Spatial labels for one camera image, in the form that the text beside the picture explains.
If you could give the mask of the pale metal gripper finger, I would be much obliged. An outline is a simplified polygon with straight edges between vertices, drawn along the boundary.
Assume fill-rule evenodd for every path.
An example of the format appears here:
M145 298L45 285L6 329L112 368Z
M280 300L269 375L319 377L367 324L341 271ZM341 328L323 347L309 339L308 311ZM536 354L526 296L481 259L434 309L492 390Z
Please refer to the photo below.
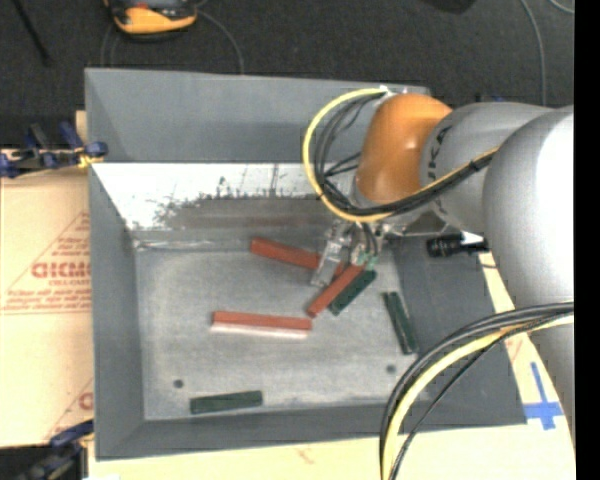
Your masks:
M333 278L336 279L339 277L349 266L351 263L351 248L343 247L340 251L339 262L337 267L334 270Z
M331 283L341 262L342 245L334 240L326 242L320 255L311 284L313 286L325 287Z

